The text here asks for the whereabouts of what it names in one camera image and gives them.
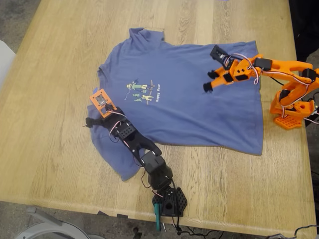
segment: orange bracket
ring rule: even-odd
[[[103,89],[100,89],[96,93],[91,95],[90,100],[103,118],[106,118],[109,114],[111,114],[111,112],[108,112],[108,110],[117,110],[110,97],[105,93]]]

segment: green object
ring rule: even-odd
[[[161,212],[161,204],[154,204],[154,213],[156,216],[156,230],[160,231],[160,212]]]

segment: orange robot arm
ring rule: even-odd
[[[251,77],[256,77],[254,83],[257,84],[259,76],[265,75],[289,81],[276,93],[271,103],[270,112],[280,114],[274,119],[275,123],[285,129],[301,127],[304,118],[315,112],[314,100],[301,101],[302,97],[319,87],[319,69],[313,70],[312,64],[265,59],[262,54],[252,58],[241,54],[228,55],[218,46],[213,48],[210,55],[220,62],[222,67],[208,72],[213,80],[204,84],[206,92],[213,91],[213,88],[219,85],[229,85],[236,81],[249,80]],[[293,71],[300,71],[302,75],[296,75]]]

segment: orange robot base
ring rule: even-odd
[[[304,118],[315,111],[314,100],[309,102],[299,101],[292,104],[290,109],[285,108],[283,114],[283,107],[279,102],[279,95],[280,91],[276,93],[276,96],[270,105],[270,113],[280,114],[280,116],[274,118],[274,122],[285,129],[301,127]]]

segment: printed graphic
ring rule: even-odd
[[[128,83],[126,85],[126,88],[129,90],[125,96],[125,100],[128,98],[128,95],[130,94],[131,90],[136,91],[138,93],[131,94],[134,101],[136,102],[146,102],[148,105],[149,102],[151,102],[154,99],[154,96],[152,96],[153,89],[155,88],[155,85],[153,85],[153,81],[151,80],[151,84],[139,84],[138,79],[134,80],[132,83]],[[156,102],[159,101],[159,95],[158,92],[156,95]]]

